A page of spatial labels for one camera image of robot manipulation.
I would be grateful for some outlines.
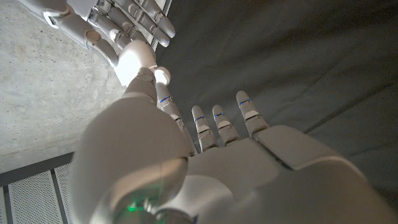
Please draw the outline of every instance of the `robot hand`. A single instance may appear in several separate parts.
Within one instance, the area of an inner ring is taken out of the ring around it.
[[[103,57],[112,67],[118,56],[111,44],[101,38],[92,26],[103,31],[120,49],[133,40],[147,43],[133,21],[142,25],[164,47],[175,35],[175,29],[154,0],[19,0],[31,13],[50,26],[61,29],[84,48]],[[118,5],[132,20],[116,7]]]

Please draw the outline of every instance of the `green light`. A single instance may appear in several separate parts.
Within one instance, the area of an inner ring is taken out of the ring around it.
[[[128,206],[127,210],[129,210],[130,212],[143,212],[144,211],[144,207],[135,207],[135,206]]]

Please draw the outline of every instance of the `robot finger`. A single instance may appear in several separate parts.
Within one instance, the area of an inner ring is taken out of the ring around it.
[[[123,9],[125,10],[128,14],[132,16],[132,18],[137,21],[138,24],[140,24],[142,27],[144,27],[150,34],[154,36],[155,39],[158,40],[160,44],[162,44],[164,47],[167,47],[170,43],[169,39],[169,34],[160,29],[155,23],[150,16],[139,6],[137,5],[134,1],[132,0],[117,0],[116,3]]]
[[[235,127],[229,122],[229,119],[225,116],[224,110],[221,106],[215,105],[213,107],[213,116],[217,125],[218,134],[220,135],[221,142],[224,146],[240,140],[239,134],[236,132]]]
[[[198,139],[202,152],[213,147],[218,147],[213,132],[211,131],[205,115],[199,106],[194,106],[192,108],[192,116],[195,121],[195,126],[197,127]]]
[[[177,108],[177,105],[174,103],[173,98],[167,86],[164,83],[157,82],[156,92],[157,92],[157,107],[161,109],[163,112],[170,115],[175,120],[184,138],[188,142],[189,156],[194,156],[197,153],[196,147],[195,145],[193,145],[191,135],[189,134],[187,127],[185,127],[182,121],[181,114]]]
[[[249,131],[250,137],[259,131],[269,128],[269,125],[264,121],[262,116],[254,107],[249,96],[244,91],[239,91],[236,94],[236,101],[241,109],[245,125]]]

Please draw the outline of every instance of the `robotic hand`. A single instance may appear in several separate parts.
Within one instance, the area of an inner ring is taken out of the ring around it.
[[[243,91],[236,101],[250,138],[216,105],[219,146],[194,106],[195,154],[169,81],[165,68],[141,68],[88,125],[72,161],[74,223],[397,223],[350,161],[293,128],[270,127]]]
[[[118,56],[111,44],[92,26],[104,32],[120,49],[140,40],[147,43],[133,21],[140,24],[164,47],[175,29],[155,0],[19,0],[28,11],[51,27],[60,29],[84,48],[104,58],[112,67]]]

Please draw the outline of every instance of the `white plastic casing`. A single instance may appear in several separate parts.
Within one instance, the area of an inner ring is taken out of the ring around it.
[[[146,43],[135,40],[121,51],[118,66],[114,68],[114,71],[122,86],[128,86],[141,67],[153,70],[156,66],[152,49]]]

